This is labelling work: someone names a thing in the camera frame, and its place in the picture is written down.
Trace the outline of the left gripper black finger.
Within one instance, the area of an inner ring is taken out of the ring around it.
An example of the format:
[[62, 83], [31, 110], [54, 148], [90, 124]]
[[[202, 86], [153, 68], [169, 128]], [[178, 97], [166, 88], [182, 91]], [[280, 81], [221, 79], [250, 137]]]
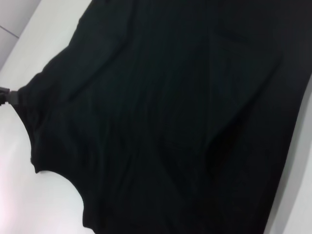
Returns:
[[17, 91], [11, 91], [8, 88], [0, 87], [0, 105], [10, 104], [12, 106], [19, 105], [19, 95]]

